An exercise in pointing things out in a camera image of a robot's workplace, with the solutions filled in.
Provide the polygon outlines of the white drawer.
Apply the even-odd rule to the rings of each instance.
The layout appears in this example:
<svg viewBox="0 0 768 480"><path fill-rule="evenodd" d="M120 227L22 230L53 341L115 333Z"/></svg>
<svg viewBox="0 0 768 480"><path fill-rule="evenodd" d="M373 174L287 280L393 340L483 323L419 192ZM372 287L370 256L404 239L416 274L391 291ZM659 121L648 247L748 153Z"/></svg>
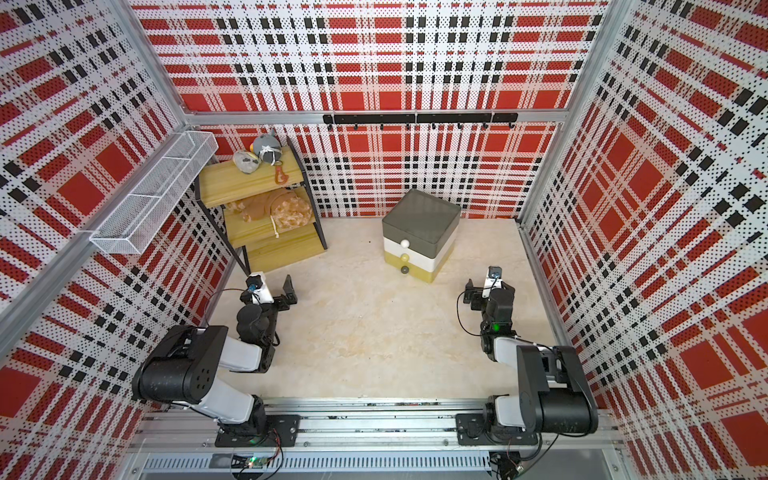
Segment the white drawer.
<svg viewBox="0 0 768 480"><path fill-rule="evenodd" d="M456 238L457 232L454 232L448 237L446 243L441 248L439 248L435 253L427 255L426 253L422 253L420 250L417 250L415 248L415 243L408 239L395 242L394 240L385 237L383 239L384 253L390 252L395 255L417 254L431 259L442 258L443 256L450 255Z"/></svg>

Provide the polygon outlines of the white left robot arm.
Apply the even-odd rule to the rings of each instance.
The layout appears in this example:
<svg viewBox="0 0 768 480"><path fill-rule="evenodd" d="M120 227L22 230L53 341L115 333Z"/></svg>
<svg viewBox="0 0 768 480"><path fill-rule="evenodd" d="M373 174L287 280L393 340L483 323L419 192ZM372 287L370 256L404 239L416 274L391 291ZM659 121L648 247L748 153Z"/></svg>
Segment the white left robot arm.
<svg viewBox="0 0 768 480"><path fill-rule="evenodd" d="M264 400L244 393L217 376L233 373L265 374L280 338L278 314L298 303L292 278L274 295L261 272L250 274L240 291L243 306L236 315L237 336L226 326L175 326L158 343L132 380L133 395L141 400L189 408L214 420L215 446L293 447L298 415L266 412Z"/></svg>

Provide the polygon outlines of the yellow bottom drawer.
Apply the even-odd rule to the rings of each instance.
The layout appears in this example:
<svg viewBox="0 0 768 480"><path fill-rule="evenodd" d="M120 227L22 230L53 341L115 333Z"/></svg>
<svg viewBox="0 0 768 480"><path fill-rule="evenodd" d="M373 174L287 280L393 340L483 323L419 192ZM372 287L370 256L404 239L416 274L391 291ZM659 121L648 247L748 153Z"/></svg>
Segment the yellow bottom drawer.
<svg viewBox="0 0 768 480"><path fill-rule="evenodd" d="M403 275L410 275L426 283L432 283L447 262L449 256L431 259L417 254L395 255L384 253L386 263Z"/></svg>

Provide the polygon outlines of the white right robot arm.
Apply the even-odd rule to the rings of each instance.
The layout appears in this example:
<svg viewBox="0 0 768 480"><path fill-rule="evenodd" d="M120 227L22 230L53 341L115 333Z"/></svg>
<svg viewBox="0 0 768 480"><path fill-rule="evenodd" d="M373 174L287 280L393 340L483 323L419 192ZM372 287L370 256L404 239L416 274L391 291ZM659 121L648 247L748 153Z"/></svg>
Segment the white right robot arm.
<svg viewBox="0 0 768 480"><path fill-rule="evenodd" d="M515 290L499 279L468 282L458 301L481 314L483 353L513 369L517 390L495 394L479 415L456 417L462 445L534 445L543 434L582 437L599 426L598 407L575 349L546 346L518 335L512 321Z"/></svg>

